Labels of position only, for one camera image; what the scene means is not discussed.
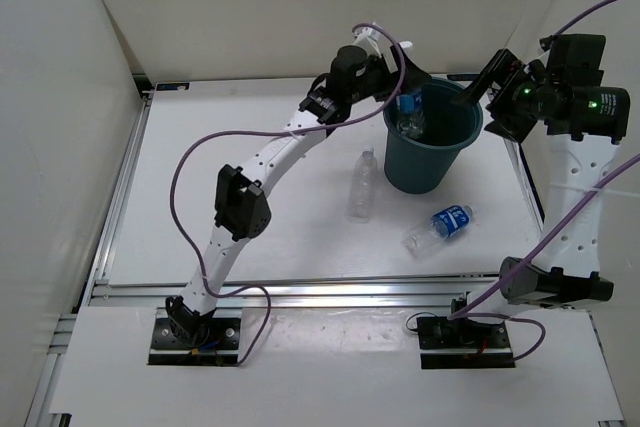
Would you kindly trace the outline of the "clear bottle blue label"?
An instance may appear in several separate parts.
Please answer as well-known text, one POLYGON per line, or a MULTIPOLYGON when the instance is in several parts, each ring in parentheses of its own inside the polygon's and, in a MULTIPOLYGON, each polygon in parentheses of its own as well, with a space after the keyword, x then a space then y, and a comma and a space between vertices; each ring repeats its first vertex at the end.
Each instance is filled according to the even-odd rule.
POLYGON ((424 134, 422 90, 417 89, 396 97, 396 129, 405 137, 419 140, 424 134))

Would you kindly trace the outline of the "crushed bottle blue label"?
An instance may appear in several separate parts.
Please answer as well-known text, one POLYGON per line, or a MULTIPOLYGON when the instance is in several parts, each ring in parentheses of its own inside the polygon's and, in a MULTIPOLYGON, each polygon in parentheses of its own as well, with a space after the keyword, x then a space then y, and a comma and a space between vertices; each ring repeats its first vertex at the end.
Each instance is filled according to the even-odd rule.
POLYGON ((447 207, 407 232, 401 245, 414 259, 425 258, 465 231, 473 216, 474 212, 469 205, 447 207))

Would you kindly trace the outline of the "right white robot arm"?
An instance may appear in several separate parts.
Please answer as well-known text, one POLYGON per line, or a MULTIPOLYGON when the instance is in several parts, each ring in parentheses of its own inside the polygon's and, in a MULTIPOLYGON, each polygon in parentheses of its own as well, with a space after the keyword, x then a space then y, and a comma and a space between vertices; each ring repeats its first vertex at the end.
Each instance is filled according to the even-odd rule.
POLYGON ((613 296, 600 273, 599 226, 604 187, 632 165, 612 166, 627 133, 630 95, 602 83, 605 36, 556 34, 541 46, 543 56, 528 63, 498 50, 453 100, 469 107, 490 92, 486 131, 520 144, 542 124, 551 154, 542 237, 525 257, 505 258, 488 288, 453 302, 449 334, 460 346, 484 336, 482 305, 506 315, 517 306, 576 307, 613 296))

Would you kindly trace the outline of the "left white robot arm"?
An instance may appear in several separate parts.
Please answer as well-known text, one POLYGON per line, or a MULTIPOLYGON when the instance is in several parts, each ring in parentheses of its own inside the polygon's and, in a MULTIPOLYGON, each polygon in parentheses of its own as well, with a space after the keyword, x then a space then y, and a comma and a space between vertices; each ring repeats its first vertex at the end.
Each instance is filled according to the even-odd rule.
POLYGON ((197 271, 185 289, 165 302, 174 336, 186 346, 204 345, 212 337, 211 319, 220 289, 237 257, 261 235, 272 214, 268 197, 277 182, 307 152, 347 123, 354 104, 372 98, 389 104, 430 80, 399 47, 396 64, 357 45, 340 48, 328 72, 316 77, 283 132, 244 163, 224 165, 217 174, 213 227, 204 250, 196 252, 197 271))

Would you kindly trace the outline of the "dark teal plastic bin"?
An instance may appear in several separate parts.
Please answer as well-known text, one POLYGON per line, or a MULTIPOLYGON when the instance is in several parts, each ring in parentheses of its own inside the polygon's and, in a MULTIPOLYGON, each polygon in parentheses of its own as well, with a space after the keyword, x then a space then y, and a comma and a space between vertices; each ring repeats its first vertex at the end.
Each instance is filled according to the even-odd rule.
POLYGON ((472 106, 453 103, 463 90, 463 85, 437 77, 422 87, 425 125, 416 140, 398 130, 397 106, 385 109, 384 174, 396 189, 408 194, 433 191, 460 152, 477 140, 483 127, 483 112, 478 103, 472 106))

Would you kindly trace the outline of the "right blue sticker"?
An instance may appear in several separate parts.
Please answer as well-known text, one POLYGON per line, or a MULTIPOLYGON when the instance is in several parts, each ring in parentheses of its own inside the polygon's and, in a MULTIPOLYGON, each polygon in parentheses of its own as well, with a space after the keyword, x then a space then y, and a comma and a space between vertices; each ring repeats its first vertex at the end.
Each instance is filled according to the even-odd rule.
POLYGON ((472 82, 478 75, 476 73, 455 73, 447 74, 446 78, 453 82, 472 82))

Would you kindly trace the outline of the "blue sticker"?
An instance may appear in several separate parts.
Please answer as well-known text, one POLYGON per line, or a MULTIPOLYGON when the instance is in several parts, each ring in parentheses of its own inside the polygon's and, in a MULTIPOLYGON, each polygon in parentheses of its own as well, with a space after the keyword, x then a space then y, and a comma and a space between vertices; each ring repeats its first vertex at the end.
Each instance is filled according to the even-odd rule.
POLYGON ((158 83, 155 86, 155 90, 157 92, 166 92, 166 91, 185 91, 190 88, 189 82, 169 82, 169 83, 158 83))
POLYGON ((478 75, 476 73, 455 73, 447 74, 446 78, 453 82, 472 82, 478 75))

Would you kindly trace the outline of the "clear bottle no label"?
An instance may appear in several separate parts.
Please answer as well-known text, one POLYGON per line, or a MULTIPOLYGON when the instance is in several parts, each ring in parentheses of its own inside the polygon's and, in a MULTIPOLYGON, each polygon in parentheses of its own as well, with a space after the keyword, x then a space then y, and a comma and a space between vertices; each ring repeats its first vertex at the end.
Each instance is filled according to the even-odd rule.
POLYGON ((375 150, 363 150, 358 158, 350 184, 346 216, 354 222, 367 223, 374 209, 378 162, 375 150))

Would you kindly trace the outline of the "left blue sticker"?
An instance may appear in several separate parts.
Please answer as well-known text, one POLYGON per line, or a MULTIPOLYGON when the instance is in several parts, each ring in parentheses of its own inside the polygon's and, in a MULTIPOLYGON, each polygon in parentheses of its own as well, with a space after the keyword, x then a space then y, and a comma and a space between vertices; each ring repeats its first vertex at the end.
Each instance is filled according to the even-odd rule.
POLYGON ((189 82, 169 82, 169 83, 158 83, 155 86, 155 90, 157 92, 166 92, 166 91, 185 91, 190 88, 189 82))

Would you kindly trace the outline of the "aluminium front rail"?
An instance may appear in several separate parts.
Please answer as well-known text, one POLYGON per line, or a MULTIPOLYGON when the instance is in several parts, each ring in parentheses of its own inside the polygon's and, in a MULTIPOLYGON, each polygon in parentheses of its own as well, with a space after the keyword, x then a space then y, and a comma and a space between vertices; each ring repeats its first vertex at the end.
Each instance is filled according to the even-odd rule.
MULTIPOLYGON (((452 299, 484 289, 495 274, 400 277, 351 277, 324 280, 264 281, 276 309, 285 308, 447 308, 452 299)), ((180 293, 181 284, 111 284, 97 280, 81 305, 93 307, 162 307, 180 293)))

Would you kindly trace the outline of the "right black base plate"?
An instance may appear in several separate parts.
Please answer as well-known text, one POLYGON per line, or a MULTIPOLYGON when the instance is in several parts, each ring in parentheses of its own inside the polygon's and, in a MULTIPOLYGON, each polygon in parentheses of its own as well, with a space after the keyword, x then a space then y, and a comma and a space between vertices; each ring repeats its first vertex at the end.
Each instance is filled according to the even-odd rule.
POLYGON ((448 320, 422 311, 409 316, 405 329, 418 337, 423 370, 514 368, 514 353, 506 329, 507 317, 448 320))

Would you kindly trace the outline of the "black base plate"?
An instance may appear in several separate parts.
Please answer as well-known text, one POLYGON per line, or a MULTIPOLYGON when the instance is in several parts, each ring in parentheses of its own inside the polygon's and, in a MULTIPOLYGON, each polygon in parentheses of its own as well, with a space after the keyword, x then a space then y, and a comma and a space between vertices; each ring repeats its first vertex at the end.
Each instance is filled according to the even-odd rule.
POLYGON ((514 353, 506 329, 507 317, 448 320, 422 311, 409 316, 405 329, 418 337, 423 370, 514 368, 514 353))
POLYGON ((164 310, 155 314, 147 356, 151 366, 232 367, 239 360, 242 314, 216 312, 194 340, 180 340, 164 310))

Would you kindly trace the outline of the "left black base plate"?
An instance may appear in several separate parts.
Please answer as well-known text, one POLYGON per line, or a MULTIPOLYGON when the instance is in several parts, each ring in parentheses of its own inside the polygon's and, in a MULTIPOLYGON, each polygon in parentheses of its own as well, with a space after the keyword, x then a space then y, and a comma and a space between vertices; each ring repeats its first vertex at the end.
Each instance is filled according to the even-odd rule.
POLYGON ((242 314, 216 312, 194 340, 180 340, 164 310, 155 314, 147 356, 151 366, 232 367, 239 360, 242 314))

